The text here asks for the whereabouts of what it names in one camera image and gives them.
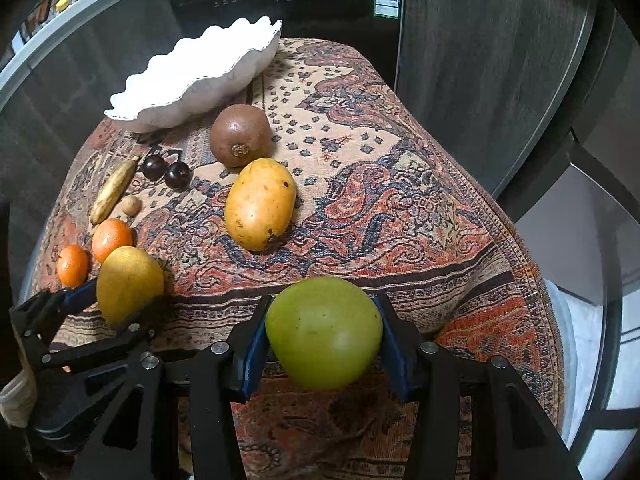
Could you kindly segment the yellow mango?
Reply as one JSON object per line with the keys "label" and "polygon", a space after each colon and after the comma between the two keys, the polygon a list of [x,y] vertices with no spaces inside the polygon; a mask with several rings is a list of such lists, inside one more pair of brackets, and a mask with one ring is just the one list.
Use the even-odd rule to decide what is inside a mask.
{"label": "yellow mango", "polygon": [[292,220],[297,186],[285,166],[269,157],[245,166],[230,188],[224,224],[232,240],[250,252],[264,252]]}

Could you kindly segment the green apple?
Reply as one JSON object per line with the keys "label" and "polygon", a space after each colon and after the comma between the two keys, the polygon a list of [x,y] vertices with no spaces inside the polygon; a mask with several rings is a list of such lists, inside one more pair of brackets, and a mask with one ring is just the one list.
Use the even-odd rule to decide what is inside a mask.
{"label": "green apple", "polygon": [[359,287],[318,276],[274,297],[265,320],[271,349],[293,382],[310,390],[343,388],[378,354],[383,321]]}

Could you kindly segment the yellow round pear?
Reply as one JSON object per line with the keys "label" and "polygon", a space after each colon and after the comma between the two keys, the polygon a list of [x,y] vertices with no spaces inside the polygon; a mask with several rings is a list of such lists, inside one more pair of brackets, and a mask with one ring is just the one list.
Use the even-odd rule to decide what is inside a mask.
{"label": "yellow round pear", "polygon": [[96,279],[96,302],[112,330],[128,326],[138,314],[164,294],[160,264],[144,250],[122,246],[101,264]]}

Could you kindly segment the small tan longan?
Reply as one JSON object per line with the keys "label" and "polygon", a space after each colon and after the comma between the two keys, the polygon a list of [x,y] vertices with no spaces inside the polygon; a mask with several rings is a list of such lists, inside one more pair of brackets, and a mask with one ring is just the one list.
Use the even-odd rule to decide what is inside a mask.
{"label": "small tan longan", "polygon": [[135,217],[142,209],[142,201],[137,196],[127,195],[122,199],[122,212],[127,217]]}

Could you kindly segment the brown kiwi fruit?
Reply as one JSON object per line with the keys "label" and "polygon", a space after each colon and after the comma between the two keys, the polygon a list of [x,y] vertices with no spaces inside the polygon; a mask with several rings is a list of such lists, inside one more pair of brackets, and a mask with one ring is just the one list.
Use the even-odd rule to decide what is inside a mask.
{"label": "brown kiwi fruit", "polygon": [[272,131],[266,114],[250,104],[222,110],[210,129],[209,146],[227,168],[244,167],[272,151]]}

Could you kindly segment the black built-in dishwasher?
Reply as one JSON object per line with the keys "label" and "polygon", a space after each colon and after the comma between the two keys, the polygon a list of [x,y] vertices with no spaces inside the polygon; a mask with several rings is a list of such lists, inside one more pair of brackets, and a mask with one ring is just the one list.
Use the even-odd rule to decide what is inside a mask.
{"label": "black built-in dishwasher", "polygon": [[398,20],[377,18],[374,0],[171,0],[184,34],[198,36],[210,25],[264,15],[282,22],[283,38],[323,39],[360,52],[390,87],[395,85],[400,44]]}

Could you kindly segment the small yellow banana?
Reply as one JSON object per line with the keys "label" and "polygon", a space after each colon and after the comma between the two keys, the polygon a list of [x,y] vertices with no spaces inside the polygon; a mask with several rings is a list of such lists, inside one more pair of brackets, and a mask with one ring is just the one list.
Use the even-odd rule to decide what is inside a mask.
{"label": "small yellow banana", "polygon": [[91,209],[90,223],[93,226],[97,226],[110,215],[120,196],[128,188],[139,159],[139,156],[134,156],[126,160],[105,181]]}

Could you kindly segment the white scalloped fruit bowl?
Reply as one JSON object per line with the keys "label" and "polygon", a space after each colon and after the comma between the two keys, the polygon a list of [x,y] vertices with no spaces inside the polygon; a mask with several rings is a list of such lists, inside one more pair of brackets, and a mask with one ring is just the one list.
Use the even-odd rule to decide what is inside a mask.
{"label": "white scalloped fruit bowl", "polygon": [[238,18],[228,27],[209,26],[198,38],[182,38],[154,55],[110,97],[104,116],[132,133],[174,128],[209,112],[262,73],[277,53],[280,20]]}

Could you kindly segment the orange mandarin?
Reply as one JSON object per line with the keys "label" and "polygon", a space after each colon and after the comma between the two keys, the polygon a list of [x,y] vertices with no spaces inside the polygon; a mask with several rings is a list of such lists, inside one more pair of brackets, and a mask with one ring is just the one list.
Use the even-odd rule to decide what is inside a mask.
{"label": "orange mandarin", "polygon": [[85,283],[90,259],[84,248],[68,245],[58,255],[56,274],[63,287],[76,288]]}
{"label": "orange mandarin", "polygon": [[119,219],[109,218],[100,223],[93,233],[91,252],[98,263],[122,246],[134,244],[134,233],[127,223]]}

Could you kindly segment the dark cherry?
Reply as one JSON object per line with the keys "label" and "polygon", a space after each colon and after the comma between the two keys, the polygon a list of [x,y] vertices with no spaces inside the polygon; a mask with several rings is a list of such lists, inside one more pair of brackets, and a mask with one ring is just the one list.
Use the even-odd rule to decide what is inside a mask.
{"label": "dark cherry", "polygon": [[163,177],[166,168],[166,160],[160,155],[153,154],[145,157],[142,164],[142,174],[150,181],[157,181]]}
{"label": "dark cherry", "polygon": [[191,169],[185,162],[177,160],[166,168],[164,180],[171,190],[184,190],[191,181]]}

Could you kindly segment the patterned paisley tablecloth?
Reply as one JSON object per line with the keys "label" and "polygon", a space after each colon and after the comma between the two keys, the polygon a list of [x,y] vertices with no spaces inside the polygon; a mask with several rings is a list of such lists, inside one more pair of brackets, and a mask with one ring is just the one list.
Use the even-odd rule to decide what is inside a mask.
{"label": "patterned paisley tablecloth", "polygon": [[58,289],[55,263],[89,246],[89,214],[112,171],[159,151],[183,160],[189,187],[135,177],[132,226],[160,260],[175,307],[160,349],[204,348],[250,316],[259,296],[310,276],[385,292],[398,314],[469,359],[505,356],[555,426],[564,419],[558,323],[536,264],[495,201],[419,125],[373,66],[331,41],[288,39],[241,99],[261,108],[273,157],[297,186],[291,229],[265,254],[224,227],[234,174],[213,158],[204,116],[146,141],[104,120],[75,156],[29,288]]}

